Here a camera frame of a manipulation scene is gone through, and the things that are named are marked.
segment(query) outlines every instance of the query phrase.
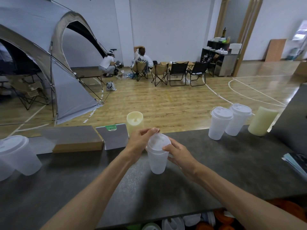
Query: white t-shirt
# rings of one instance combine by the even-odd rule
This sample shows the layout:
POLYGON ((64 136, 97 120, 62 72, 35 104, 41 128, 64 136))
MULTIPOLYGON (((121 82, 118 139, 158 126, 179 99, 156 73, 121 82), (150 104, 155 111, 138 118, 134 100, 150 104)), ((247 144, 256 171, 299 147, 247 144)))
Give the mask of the white t-shirt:
POLYGON ((107 69, 111 64, 111 61, 114 62, 113 56, 105 56, 99 66, 102 66, 107 69))
POLYGON ((134 64, 135 65, 135 62, 136 61, 142 61, 142 62, 146 62, 148 61, 148 67, 149 68, 152 68, 153 67, 153 61, 149 58, 148 55, 144 55, 144 56, 141 56, 138 52, 138 49, 136 50, 136 52, 134 53, 134 64))

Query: pillar candle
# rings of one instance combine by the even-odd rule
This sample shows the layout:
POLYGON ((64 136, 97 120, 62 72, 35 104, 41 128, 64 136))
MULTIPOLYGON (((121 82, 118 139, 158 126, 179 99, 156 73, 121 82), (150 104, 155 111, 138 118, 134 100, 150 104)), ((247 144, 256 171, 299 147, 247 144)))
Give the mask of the pillar candle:
POLYGON ((129 136, 137 129, 144 128, 143 114, 138 111, 130 112, 127 115, 127 131, 129 136))
POLYGON ((260 106, 248 127, 248 131, 257 136, 264 136, 278 113, 277 110, 271 110, 260 106))

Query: countertop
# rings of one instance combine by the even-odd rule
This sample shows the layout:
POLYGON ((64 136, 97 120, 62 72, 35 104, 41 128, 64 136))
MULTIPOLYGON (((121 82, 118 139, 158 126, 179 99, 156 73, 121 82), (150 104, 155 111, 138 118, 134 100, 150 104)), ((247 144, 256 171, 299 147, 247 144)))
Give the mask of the countertop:
MULTIPOLYGON (((292 152, 271 135, 257 137, 244 126, 239 135, 208 137, 208 129, 167 133, 202 164, 265 200, 307 194, 307 183, 281 159, 292 152)), ((31 176, 15 171, 0 182, 0 229, 39 229, 85 188, 122 149, 38 155, 43 166, 31 176)), ((220 208, 199 185, 167 162, 153 174, 147 153, 126 173, 111 197, 97 228, 149 222, 220 208)))

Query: person wearing cap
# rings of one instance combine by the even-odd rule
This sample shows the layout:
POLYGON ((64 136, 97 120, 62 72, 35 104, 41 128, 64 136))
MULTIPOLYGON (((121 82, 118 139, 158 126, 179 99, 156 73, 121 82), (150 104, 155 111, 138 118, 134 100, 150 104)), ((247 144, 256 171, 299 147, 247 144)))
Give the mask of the person wearing cap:
POLYGON ((108 51, 108 55, 105 56, 100 63, 99 70, 102 70, 103 76, 113 77, 113 74, 117 75, 117 71, 115 71, 116 62, 114 62, 114 57, 114 52, 108 51))
POLYGON ((136 46, 134 47, 134 63, 133 66, 135 65, 136 61, 141 61, 146 63, 146 68, 145 72, 148 71, 149 69, 153 68, 153 61, 148 55, 145 55, 145 47, 144 46, 136 46))
MULTIPOLYGON (((149 138, 159 131, 154 127, 132 132, 125 149, 41 230, 95 229, 121 179, 138 161, 149 138)), ((168 160, 177 165, 186 178, 212 194, 246 229, 307 229, 303 220, 235 186, 199 163, 185 146, 169 139, 171 144, 162 147, 172 155, 168 160)))

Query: basketball court floor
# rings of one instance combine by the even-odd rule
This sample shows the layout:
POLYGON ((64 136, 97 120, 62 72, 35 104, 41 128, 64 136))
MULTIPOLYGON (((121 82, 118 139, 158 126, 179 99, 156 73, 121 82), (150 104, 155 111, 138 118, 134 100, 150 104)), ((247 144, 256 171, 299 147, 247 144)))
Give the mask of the basketball court floor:
MULTIPOLYGON (((146 127, 158 127, 162 133, 206 129, 210 126, 210 111, 216 106, 228 108, 233 103, 249 106, 255 114, 259 106, 285 109, 306 77, 293 75, 299 61, 244 61, 237 77, 211 77, 206 75, 206 85, 171 87, 160 83, 157 87, 149 79, 113 81, 116 91, 101 92, 100 81, 86 78, 83 81, 105 104, 60 126, 105 125, 125 123, 129 112, 139 111, 144 115, 146 127)), ((98 69, 75 69, 82 73, 100 73, 98 69)), ((203 84, 202 78, 197 81, 203 84)), ((54 127, 51 105, 35 103, 26 111, 18 98, 1 104, 0 139, 9 135, 39 136, 39 128, 54 127)))

